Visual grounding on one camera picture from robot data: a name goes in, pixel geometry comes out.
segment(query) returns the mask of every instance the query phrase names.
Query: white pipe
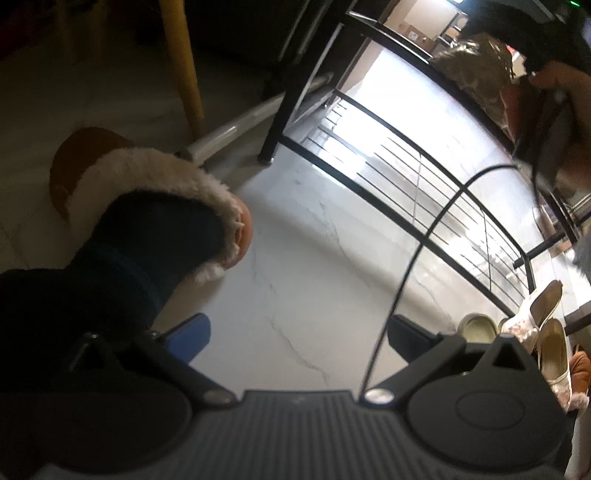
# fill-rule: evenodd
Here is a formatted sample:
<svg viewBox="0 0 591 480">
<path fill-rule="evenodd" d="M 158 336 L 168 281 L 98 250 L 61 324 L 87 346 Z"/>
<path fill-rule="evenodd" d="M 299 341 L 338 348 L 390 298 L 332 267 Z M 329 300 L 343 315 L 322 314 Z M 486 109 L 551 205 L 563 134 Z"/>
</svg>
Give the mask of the white pipe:
<svg viewBox="0 0 591 480">
<path fill-rule="evenodd" d="M 326 77 L 317 77 L 310 84 L 309 92 L 312 92 L 326 83 Z M 240 135 L 260 124 L 263 120 L 275 115 L 283 101 L 285 92 L 280 93 L 242 115 L 237 116 L 227 124 L 216 128 L 187 148 L 181 150 L 180 156 L 198 165 L 203 164 L 209 157 L 219 152 Z"/>
</svg>

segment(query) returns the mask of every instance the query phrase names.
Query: fur trim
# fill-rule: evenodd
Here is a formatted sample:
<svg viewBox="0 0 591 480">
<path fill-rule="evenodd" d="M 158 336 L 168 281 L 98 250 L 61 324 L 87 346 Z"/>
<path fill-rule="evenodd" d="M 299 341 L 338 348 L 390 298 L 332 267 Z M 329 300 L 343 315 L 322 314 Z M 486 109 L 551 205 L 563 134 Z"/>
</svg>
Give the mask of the fur trim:
<svg viewBox="0 0 591 480">
<path fill-rule="evenodd" d="M 82 175 L 70 196 L 67 209 L 74 237 L 88 240 L 109 205 L 134 190 L 166 192 L 199 200 L 222 219 L 225 246 L 214 259 L 194 273 L 198 283 L 220 278 L 221 263 L 232 261 L 239 252 L 236 231 L 241 210 L 228 188 L 195 164 L 153 148 L 120 148 L 99 158 Z"/>
<path fill-rule="evenodd" d="M 583 392 L 573 393 L 570 397 L 569 411 L 578 410 L 579 415 L 583 414 L 589 406 L 589 397 Z"/>
</svg>

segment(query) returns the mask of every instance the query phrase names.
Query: ribbed plastic surface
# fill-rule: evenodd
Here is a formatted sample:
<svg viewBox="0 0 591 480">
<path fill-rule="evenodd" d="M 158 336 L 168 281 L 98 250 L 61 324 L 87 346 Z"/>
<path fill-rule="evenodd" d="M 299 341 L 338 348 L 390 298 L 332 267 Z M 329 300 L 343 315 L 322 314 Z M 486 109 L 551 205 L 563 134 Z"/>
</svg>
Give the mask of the ribbed plastic surface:
<svg viewBox="0 0 591 480">
<path fill-rule="evenodd" d="M 117 479 L 445 480 L 503 478 L 452 469 L 423 452 L 386 410 L 353 402 L 350 392 L 248 392 L 229 410 L 205 413 L 176 452 Z M 35 479 L 81 480 L 48 466 Z M 561 478 L 546 469 L 511 479 Z"/>
</svg>

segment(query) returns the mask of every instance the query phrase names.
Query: shoe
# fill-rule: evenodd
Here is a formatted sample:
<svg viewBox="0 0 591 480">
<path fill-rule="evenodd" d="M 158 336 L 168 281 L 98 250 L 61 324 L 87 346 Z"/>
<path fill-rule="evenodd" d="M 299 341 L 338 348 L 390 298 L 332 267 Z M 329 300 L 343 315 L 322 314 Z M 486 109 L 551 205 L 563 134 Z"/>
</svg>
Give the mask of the shoe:
<svg viewBox="0 0 591 480">
<path fill-rule="evenodd" d="M 549 319 L 562 298 L 562 282 L 551 281 L 548 286 L 530 293 L 513 318 L 499 325 L 501 332 L 515 335 L 528 353 L 534 351 L 540 326 Z"/>
<path fill-rule="evenodd" d="M 540 372 L 566 412 L 569 410 L 573 387 L 566 335 L 559 320 L 548 319 L 544 322 L 536 340 L 536 347 Z"/>
<path fill-rule="evenodd" d="M 570 399 L 569 411 L 578 410 L 582 414 L 589 405 L 589 384 L 591 383 L 591 360 L 584 350 L 575 345 L 573 356 L 569 360 L 570 383 L 573 396 Z"/>
<path fill-rule="evenodd" d="M 137 152 L 137 159 L 134 159 L 134 152 Z M 117 153 L 120 153 L 119 162 L 114 161 Z M 246 255 L 253 229 L 251 214 L 243 201 L 198 166 L 173 155 L 137 148 L 131 140 L 99 127 L 81 128 L 72 133 L 53 158 L 49 180 L 51 202 L 60 216 L 71 225 L 69 208 L 73 197 L 76 197 L 74 193 L 80 180 L 89 171 L 93 171 L 95 176 L 97 171 L 101 172 L 102 177 L 109 176 L 111 181 L 105 181 L 108 184 L 105 194 L 122 194 L 136 189 L 168 191 L 211 204 L 229 232 L 224 249 L 226 254 L 204 268 L 203 274 L 196 273 L 196 278 L 203 281 L 218 278 L 219 272 L 233 267 Z M 141 187 L 137 186 L 139 177 L 145 177 Z M 207 188 L 204 189 L 203 198 L 199 198 L 195 193 L 197 186 L 202 187 L 204 184 Z M 99 210 L 104 211 L 105 207 L 102 205 Z"/>
<path fill-rule="evenodd" d="M 492 343 L 499 334 L 495 321 L 483 313 L 466 315 L 457 326 L 457 332 L 468 343 Z"/>
</svg>

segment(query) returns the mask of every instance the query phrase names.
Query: brown boot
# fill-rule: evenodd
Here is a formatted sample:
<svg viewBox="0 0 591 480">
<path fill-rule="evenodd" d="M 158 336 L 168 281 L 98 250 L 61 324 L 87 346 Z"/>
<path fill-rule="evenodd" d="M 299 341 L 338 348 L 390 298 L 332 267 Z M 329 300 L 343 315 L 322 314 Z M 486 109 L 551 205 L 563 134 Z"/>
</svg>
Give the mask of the brown boot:
<svg viewBox="0 0 591 480">
<path fill-rule="evenodd" d="M 589 383 L 591 382 L 591 360 L 583 350 L 577 349 L 569 360 L 573 396 L 570 400 L 569 410 L 585 411 L 589 405 Z"/>
<path fill-rule="evenodd" d="M 120 168 L 119 163 L 125 165 L 125 168 Z M 218 275 L 214 271 L 219 268 L 227 270 L 246 255 L 253 233 L 252 218 L 247 206 L 195 165 L 154 149 L 135 147 L 131 140 L 104 128 L 81 128 L 60 145 L 50 170 L 51 202 L 60 216 L 70 223 L 73 210 L 77 219 L 90 216 L 90 219 L 85 218 L 84 221 L 92 224 L 98 221 L 98 218 L 94 218 L 96 211 L 98 210 L 100 217 L 108 206 L 90 207 L 95 201 L 93 194 L 89 193 L 96 186 L 93 182 L 83 182 L 86 191 L 74 195 L 85 173 L 100 180 L 105 187 L 102 191 L 95 192 L 98 196 L 117 197 L 138 189 L 167 191 L 200 200 L 205 204 L 211 203 L 214 209 L 223 210 L 219 210 L 218 215 L 232 230 L 229 238 L 233 238 L 233 245 L 227 245 L 226 255 L 219 259 L 218 267 L 214 265 L 208 274 L 201 275 L 202 278 L 215 278 Z M 199 188 L 204 189 L 203 194 L 200 194 Z M 232 205 L 224 208 L 223 204 L 228 196 Z M 88 226 L 85 225 L 83 229 L 88 230 Z"/>
</svg>

